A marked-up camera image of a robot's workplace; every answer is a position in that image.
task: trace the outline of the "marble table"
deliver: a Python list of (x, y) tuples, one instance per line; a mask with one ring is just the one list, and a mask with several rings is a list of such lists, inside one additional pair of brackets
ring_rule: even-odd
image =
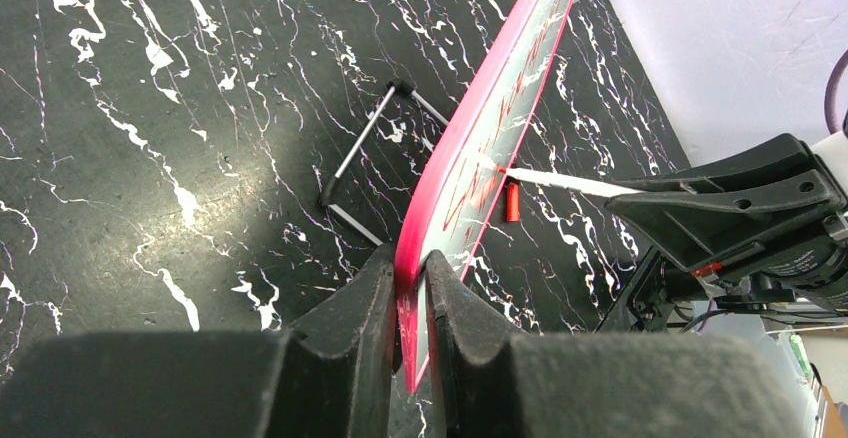
[[(57, 334), (273, 332), (344, 286), (372, 248), (321, 183), (389, 79), (450, 116), (514, 2), (0, 0), (2, 376)], [(441, 126), (384, 115), (336, 196), (394, 239)], [(517, 165), (688, 166), (608, 0), (574, 6)], [(593, 330), (646, 241), (585, 196), (521, 199), (466, 282), (527, 330)], [(395, 391), (392, 436), (428, 435), (428, 400)]]

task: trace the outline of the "metal stand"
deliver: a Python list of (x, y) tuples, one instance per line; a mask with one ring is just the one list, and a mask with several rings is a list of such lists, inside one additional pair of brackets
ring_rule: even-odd
[(356, 139), (356, 143), (353, 144), (353, 147), (348, 152), (345, 159), (342, 161), (342, 164), (339, 165), (339, 169), (333, 173), (333, 176), (324, 185), (321, 190), (321, 195), (318, 198), (318, 204), (321, 207), (328, 209), (332, 212), (336, 218), (341, 220), (343, 223), (349, 225), (354, 230), (359, 232), (362, 236), (364, 236), (368, 241), (374, 244), (374, 246), (380, 246), (383, 244), (382, 240), (377, 238), (377, 236), (365, 227), (362, 223), (357, 221), (354, 217), (352, 217), (349, 213), (343, 210), (338, 204), (333, 203), (333, 194), (336, 191), (336, 186), (338, 186), (339, 181), (344, 175), (344, 172), (347, 170), (347, 167), (350, 165), (350, 162), (353, 161), (353, 158), (356, 156), (356, 153), (362, 148), (362, 143), (365, 141), (365, 138), (368, 136), (368, 133), (371, 132), (371, 129), (374, 128), (374, 125), (377, 123), (377, 119), (383, 113), (383, 110), (386, 109), (386, 106), (389, 104), (389, 100), (392, 99), (395, 95), (407, 96), (411, 97), (415, 100), (422, 108), (424, 108), (427, 113), (433, 116), (433, 118), (439, 120), (443, 125), (448, 126), (448, 120), (442, 116), (433, 105), (431, 105), (427, 100), (425, 100), (421, 95), (415, 91), (415, 88), (409, 83), (401, 80), (394, 79), (390, 81), (386, 85), (386, 94), (380, 100), (380, 104), (377, 105), (377, 109), (374, 110), (368, 117), (368, 123), (365, 125), (365, 129), (362, 130), (362, 133)]

